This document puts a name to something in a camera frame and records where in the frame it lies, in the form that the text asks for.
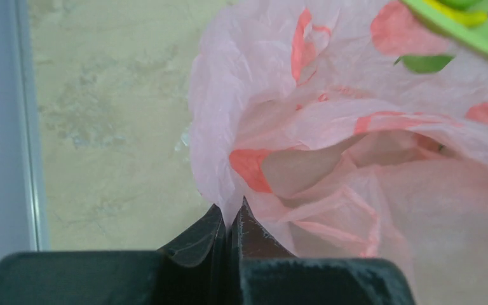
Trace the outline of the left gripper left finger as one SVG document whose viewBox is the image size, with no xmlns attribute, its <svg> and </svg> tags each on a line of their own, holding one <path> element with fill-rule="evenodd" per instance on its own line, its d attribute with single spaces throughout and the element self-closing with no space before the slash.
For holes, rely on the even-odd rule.
<svg viewBox="0 0 488 305">
<path fill-rule="evenodd" d="M 224 237 L 211 206 L 158 250 L 11 254 L 0 260 L 0 304 L 220 304 Z"/>
</svg>

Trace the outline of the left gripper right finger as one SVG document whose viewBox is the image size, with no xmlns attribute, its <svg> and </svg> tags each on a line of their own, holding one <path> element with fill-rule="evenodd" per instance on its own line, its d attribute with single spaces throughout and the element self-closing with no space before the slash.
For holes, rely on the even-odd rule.
<svg viewBox="0 0 488 305">
<path fill-rule="evenodd" d="M 414 304 L 384 259 L 305 259 L 283 247 L 243 201 L 228 233 L 228 304 Z"/>
</svg>

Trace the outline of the pink plastic bag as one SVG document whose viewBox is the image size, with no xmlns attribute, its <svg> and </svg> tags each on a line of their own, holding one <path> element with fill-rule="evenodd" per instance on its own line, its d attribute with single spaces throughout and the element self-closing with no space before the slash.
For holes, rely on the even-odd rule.
<svg viewBox="0 0 488 305">
<path fill-rule="evenodd" d="M 299 257 L 380 257 L 488 304 L 488 61 L 398 1 L 240 1 L 200 40 L 190 161 Z"/>
</svg>

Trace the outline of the yellow fake banana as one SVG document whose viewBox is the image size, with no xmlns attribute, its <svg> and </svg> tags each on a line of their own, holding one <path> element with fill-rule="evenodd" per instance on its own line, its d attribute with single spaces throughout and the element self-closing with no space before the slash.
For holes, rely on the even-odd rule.
<svg viewBox="0 0 488 305">
<path fill-rule="evenodd" d="M 478 27 L 488 20 L 488 11 L 485 10 L 470 11 L 470 8 L 468 10 L 456 10 L 440 3 L 439 0 L 424 0 L 424 2 L 444 17 L 467 28 Z"/>
</svg>

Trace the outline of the green fake leaf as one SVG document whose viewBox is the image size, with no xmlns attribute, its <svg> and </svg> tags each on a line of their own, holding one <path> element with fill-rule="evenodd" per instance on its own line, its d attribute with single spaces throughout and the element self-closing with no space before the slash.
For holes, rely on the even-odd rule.
<svg viewBox="0 0 488 305">
<path fill-rule="evenodd" d="M 439 0 L 439 2 L 456 10 L 468 10 L 481 0 Z"/>
</svg>

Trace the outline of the green plastic tray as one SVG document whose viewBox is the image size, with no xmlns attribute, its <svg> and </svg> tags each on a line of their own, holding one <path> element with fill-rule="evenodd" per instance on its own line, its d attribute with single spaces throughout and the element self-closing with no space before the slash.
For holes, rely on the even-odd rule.
<svg viewBox="0 0 488 305">
<path fill-rule="evenodd" d="M 488 20 L 478 27 L 467 28 L 444 17 L 422 0 L 404 0 L 403 4 L 431 30 L 449 36 L 475 51 L 488 56 Z M 488 11 L 488 0 L 483 0 L 475 6 L 472 6 L 470 11 L 473 10 Z"/>
</svg>

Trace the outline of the aluminium frame rail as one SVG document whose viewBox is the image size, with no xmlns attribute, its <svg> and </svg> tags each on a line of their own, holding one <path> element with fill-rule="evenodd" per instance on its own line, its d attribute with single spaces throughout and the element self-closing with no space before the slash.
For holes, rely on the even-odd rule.
<svg viewBox="0 0 488 305">
<path fill-rule="evenodd" d="M 29 6 L 27 1 L 12 1 L 11 7 L 13 32 L 17 44 L 18 113 L 30 248 L 35 251 L 49 251 L 50 234 L 46 214 Z"/>
</svg>

